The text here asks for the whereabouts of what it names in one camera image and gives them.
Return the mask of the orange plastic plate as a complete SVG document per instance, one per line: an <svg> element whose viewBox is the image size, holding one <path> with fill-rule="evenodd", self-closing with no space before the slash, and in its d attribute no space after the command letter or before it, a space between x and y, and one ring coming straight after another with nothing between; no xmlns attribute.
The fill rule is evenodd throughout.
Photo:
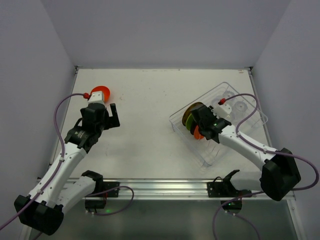
<svg viewBox="0 0 320 240"><path fill-rule="evenodd" d="M194 129L193 136L194 136L194 138L195 138L196 140L201 140L201 139L204 138L204 136L201 135L200 132L199 132L199 126L198 126L198 125L196 125L196 127L195 127L195 129Z"/></svg>

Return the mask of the orange plastic bowl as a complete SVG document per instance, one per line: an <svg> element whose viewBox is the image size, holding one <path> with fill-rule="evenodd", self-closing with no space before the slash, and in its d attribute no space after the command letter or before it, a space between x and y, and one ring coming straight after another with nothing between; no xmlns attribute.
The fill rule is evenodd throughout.
<svg viewBox="0 0 320 240"><path fill-rule="evenodd" d="M95 88L93 88L90 92L90 94L92 95L94 92L102 92L103 93L103 101L104 103L106 103L111 95L111 92L109 90L108 87L100 85L100 86L96 86Z"/></svg>

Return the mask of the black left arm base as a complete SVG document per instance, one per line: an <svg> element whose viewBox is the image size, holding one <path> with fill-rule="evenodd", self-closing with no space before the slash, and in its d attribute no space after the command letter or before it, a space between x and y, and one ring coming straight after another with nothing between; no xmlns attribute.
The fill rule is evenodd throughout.
<svg viewBox="0 0 320 240"><path fill-rule="evenodd" d="M81 174L82 177L89 177L95 182L95 188L92 194L101 193L107 190L110 190L115 187L120 186L120 182L118 181L104 181L104 178L101 174L87 170ZM97 198L100 200L85 200L84 207L88 212L97 213L97 210L104 209L107 204L107 198L117 198L119 195L119 189L115 189L113 191L102 193L97 195Z"/></svg>

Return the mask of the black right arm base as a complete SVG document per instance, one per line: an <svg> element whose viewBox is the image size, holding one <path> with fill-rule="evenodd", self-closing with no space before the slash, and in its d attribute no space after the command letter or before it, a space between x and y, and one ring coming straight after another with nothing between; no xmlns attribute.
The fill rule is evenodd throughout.
<svg viewBox="0 0 320 240"><path fill-rule="evenodd" d="M252 191L248 189L237 190L232 184L232 177L240 172L239 169L233 170L224 178L217 176L214 180L206 183L206 190L209 198L235 198L246 194L251 194ZM242 199L230 202L222 208L228 213L238 214L242 209Z"/></svg>

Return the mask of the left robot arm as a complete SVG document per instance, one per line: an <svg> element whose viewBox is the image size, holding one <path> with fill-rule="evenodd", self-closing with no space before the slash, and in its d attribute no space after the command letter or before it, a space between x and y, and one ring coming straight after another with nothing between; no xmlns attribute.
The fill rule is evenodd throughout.
<svg viewBox="0 0 320 240"><path fill-rule="evenodd" d="M82 198L103 190L103 176L87 170L69 188L64 186L76 166L86 157L103 131L120 126L117 107L110 110L102 103L89 103L80 110L81 118L67 132L62 148L38 184L14 201L20 222L45 235L53 235L65 214Z"/></svg>

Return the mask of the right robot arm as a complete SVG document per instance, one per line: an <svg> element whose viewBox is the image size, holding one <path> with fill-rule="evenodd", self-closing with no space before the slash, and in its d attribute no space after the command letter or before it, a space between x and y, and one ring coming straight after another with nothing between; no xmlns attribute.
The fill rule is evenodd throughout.
<svg viewBox="0 0 320 240"><path fill-rule="evenodd" d="M225 191L228 196L261 191L280 201L301 181L295 158L288 149L277 150L248 137L228 120L214 116L204 104L192 108L190 113L202 136L236 151L259 170L233 170L213 185L215 189Z"/></svg>

